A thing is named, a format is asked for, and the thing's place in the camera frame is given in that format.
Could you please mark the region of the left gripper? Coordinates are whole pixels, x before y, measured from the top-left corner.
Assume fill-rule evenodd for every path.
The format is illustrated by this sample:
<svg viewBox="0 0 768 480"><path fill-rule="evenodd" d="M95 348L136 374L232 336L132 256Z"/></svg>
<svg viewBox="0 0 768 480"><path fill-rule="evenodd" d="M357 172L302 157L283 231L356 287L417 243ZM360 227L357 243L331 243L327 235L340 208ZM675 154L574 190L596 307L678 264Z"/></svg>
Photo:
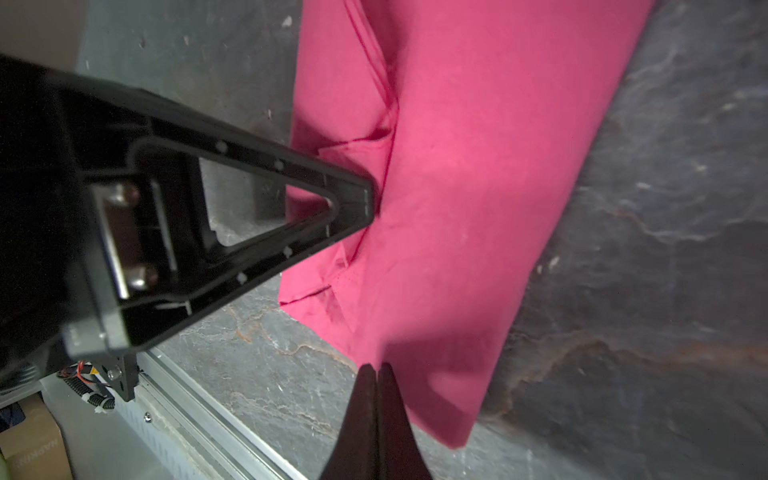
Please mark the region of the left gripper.
<svg viewBox="0 0 768 480"><path fill-rule="evenodd" d="M1 58L1 380L91 320L96 300L84 254L91 203L76 146L95 110L76 76Z"/></svg>

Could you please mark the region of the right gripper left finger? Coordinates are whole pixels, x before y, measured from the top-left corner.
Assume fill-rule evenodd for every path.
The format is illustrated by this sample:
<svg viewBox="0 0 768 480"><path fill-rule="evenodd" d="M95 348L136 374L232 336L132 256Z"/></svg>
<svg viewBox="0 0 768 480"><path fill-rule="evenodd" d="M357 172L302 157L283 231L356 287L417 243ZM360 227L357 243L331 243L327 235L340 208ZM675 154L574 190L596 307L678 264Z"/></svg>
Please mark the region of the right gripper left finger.
<svg viewBox="0 0 768 480"><path fill-rule="evenodd" d="M377 422L377 373L363 365L320 479L377 479Z"/></svg>

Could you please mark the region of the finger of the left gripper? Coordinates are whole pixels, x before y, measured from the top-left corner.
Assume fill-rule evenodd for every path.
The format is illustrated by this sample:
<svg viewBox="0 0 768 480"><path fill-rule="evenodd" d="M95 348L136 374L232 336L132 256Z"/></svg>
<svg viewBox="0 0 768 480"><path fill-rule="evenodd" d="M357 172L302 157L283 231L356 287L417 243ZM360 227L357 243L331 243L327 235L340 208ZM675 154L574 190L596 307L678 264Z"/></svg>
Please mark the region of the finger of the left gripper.
<svg viewBox="0 0 768 480"><path fill-rule="evenodd" d="M368 227L373 182L151 93L59 81L90 313L70 356L149 348Z"/></svg>

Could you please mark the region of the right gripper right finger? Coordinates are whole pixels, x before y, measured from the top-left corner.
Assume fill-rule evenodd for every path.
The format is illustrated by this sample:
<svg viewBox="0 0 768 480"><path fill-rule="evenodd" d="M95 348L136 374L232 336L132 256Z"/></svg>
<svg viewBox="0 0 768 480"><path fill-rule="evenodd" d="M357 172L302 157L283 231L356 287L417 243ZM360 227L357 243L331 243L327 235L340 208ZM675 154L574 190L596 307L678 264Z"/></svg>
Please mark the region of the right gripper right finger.
<svg viewBox="0 0 768 480"><path fill-rule="evenodd" d="M377 478L432 480L418 448L394 370L389 363L383 363L378 371L376 399Z"/></svg>

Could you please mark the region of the magenta paper napkin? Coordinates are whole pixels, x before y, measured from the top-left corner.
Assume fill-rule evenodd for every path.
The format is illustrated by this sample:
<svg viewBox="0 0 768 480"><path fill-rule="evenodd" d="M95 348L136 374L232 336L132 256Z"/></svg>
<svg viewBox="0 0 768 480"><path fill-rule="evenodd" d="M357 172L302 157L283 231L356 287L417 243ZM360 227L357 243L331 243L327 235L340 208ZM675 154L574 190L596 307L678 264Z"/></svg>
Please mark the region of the magenta paper napkin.
<svg viewBox="0 0 768 480"><path fill-rule="evenodd" d="M464 446L648 1L307 1L291 144L375 186L364 231L281 278L411 420Z"/></svg>

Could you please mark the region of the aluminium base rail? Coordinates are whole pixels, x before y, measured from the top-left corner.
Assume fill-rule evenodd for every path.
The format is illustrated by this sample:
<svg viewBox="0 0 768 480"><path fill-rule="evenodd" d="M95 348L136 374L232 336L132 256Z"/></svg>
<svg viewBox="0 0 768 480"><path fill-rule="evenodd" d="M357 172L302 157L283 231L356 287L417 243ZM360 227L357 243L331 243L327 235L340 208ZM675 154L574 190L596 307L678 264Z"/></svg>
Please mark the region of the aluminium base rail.
<svg viewBox="0 0 768 480"><path fill-rule="evenodd" d="M54 376L2 395L34 394L60 427L77 479L300 479L302 473L160 350L137 359L130 402L95 413Z"/></svg>

